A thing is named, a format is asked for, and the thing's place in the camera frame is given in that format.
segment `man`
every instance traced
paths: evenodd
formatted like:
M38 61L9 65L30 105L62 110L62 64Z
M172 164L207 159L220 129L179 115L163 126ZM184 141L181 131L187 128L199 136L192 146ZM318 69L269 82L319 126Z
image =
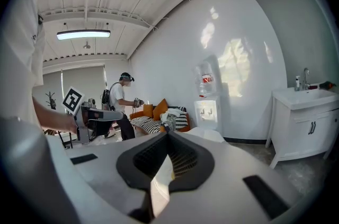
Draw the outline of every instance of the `man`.
M71 115L46 109L32 97L42 85L44 32L37 0L12 0L0 24L0 117L76 133Z
M111 109L123 113L122 120L117 121L117 124L121 129L122 140L135 138L133 126L131 125L130 121L128 120L125 114L125 106L139 107L140 105L144 104L142 100L138 101L125 100L125 93L123 91L123 87L131 86L131 81L134 81L134 79L131 77L130 74L122 73L119 78L119 82L113 84L109 91Z

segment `white t-shirt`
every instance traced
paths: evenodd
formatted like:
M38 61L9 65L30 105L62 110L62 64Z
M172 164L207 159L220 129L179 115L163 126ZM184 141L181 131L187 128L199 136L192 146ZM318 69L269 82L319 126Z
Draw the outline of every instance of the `white t-shirt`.
M37 1L11 0L0 23L0 117L40 126L32 100L33 86L43 84L45 40Z
M116 111L125 113L125 105L120 105L118 100L125 99L125 92L123 91L122 85L117 83L112 86L110 91L110 103L114 106Z

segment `soap dispenser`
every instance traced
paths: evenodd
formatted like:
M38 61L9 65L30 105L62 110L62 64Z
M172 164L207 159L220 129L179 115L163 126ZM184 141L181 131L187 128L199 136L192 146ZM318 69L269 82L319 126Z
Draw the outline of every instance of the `soap dispenser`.
M300 90L300 80L299 80L300 76L296 76L296 85L295 85L295 91L299 91Z

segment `faucet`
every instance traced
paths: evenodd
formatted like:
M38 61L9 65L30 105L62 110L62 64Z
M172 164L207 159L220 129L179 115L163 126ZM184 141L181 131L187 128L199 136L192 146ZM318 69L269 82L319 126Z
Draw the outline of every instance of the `faucet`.
M307 84L307 81L306 81L306 73L307 73L307 75L309 75L309 70L308 70L308 68L305 68L304 69L304 79L303 79L303 81L302 81L302 89L304 90L304 91L306 91L306 90L308 90L309 89L309 84Z

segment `yellow cushion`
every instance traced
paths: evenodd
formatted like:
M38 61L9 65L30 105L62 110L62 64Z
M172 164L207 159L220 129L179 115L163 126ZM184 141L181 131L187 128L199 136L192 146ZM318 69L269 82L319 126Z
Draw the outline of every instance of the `yellow cushion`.
M166 100L163 99L153 110L153 119L160 120L160 114L163 114L167 111L168 105Z
M153 118L153 105L152 104L144 104L144 116Z

